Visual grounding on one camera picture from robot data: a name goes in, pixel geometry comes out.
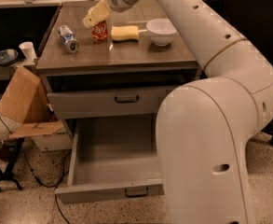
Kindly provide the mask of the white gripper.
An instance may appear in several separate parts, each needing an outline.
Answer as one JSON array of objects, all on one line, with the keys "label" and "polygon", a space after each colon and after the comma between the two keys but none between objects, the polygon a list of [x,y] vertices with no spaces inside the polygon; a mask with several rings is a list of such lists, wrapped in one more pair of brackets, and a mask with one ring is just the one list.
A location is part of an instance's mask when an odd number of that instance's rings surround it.
[{"label": "white gripper", "polygon": [[139,0],[107,0],[106,2],[102,0],[89,10],[83,19],[83,24],[87,28],[94,27],[110,16],[111,9],[116,12],[123,12],[132,8],[138,1]]}]

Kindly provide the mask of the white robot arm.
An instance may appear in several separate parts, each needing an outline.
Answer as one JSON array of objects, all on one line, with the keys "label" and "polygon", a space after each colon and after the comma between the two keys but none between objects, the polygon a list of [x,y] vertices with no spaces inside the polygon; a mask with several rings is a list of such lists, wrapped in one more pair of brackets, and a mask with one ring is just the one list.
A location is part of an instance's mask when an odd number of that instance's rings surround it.
[{"label": "white robot arm", "polygon": [[[123,12],[139,0],[107,0]],[[273,66],[202,0],[157,0],[205,78],[173,90],[156,140],[172,224],[255,224],[249,139],[273,119]]]}]

